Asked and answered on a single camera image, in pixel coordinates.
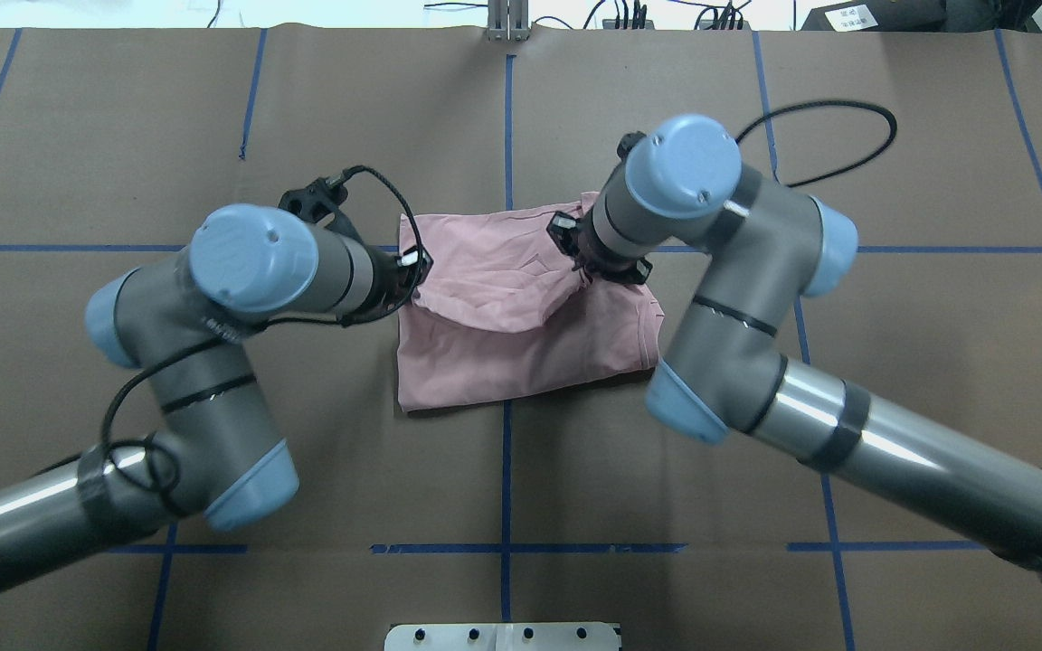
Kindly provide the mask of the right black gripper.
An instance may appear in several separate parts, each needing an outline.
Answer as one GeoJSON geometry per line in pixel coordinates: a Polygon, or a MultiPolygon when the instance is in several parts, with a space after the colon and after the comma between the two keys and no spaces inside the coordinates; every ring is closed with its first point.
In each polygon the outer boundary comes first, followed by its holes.
{"type": "Polygon", "coordinates": [[[644,132],[626,133],[617,145],[619,164],[612,170],[604,186],[584,210],[584,217],[554,212],[546,233],[559,252],[573,259],[574,270],[586,276],[622,285],[642,285],[653,270],[646,254],[654,246],[636,236],[645,227],[648,210],[632,197],[626,182],[626,160],[632,149],[646,137],[644,132]]]}

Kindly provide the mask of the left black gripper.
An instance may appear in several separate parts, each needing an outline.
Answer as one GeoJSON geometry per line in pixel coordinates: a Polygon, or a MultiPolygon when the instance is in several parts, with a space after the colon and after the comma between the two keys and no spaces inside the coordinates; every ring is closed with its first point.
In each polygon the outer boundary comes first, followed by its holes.
{"type": "Polygon", "coordinates": [[[359,304],[355,307],[334,305],[326,312],[334,323],[372,323],[384,320],[408,304],[426,277],[429,276],[433,259],[423,246],[421,228],[417,225],[416,214],[400,190],[388,178],[377,177],[401,206],[403,217],[410,225],[412,242],[410,248],[388,252],[369,246],[359,236],[352,220],[343,210],[347,201],[348,177],[319,177],[305,187],[286,191],[280,197],[279,207],[295,215],[311,225],[314,230],[332,233],[342,240],[345,251],[351,255],[352,279],[348,292],[358,287],[363,291],[359,304]]]}

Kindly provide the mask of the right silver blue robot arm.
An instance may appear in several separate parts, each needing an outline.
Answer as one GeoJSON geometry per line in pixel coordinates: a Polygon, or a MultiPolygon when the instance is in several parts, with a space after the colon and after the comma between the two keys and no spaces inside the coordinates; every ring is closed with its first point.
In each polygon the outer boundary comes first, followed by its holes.
{"type": "Polygon", "coordinates": [[[619,162],[582,217],[547,234],[592,279],[648,280],[648,255],[678,239],[710,259],[646,407],[715,444],[731,431],[979,543],[1042,582],[1042,468],[783,354],[799,297],[837,287],[855,223],[742,159],[711,117],[671,117],[621,137],[619,162]]]}

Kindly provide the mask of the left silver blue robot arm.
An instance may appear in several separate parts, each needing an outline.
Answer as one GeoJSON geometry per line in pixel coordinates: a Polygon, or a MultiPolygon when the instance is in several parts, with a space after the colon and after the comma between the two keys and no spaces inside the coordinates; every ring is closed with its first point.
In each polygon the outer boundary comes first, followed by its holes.
{"type": "Polygon", "coordinates": [[[369,246],[343,211],[367,166],[287,191],[279,205],[216,209],[187,246],[99,289],[92,343],[134,375],[82,453],[0,490],[0,593],[201,515],[226,532],[300,486],[245,351],[281,323],[348,328],[398,312],[433,259],[410,226],[400,251],[369,246]]]}

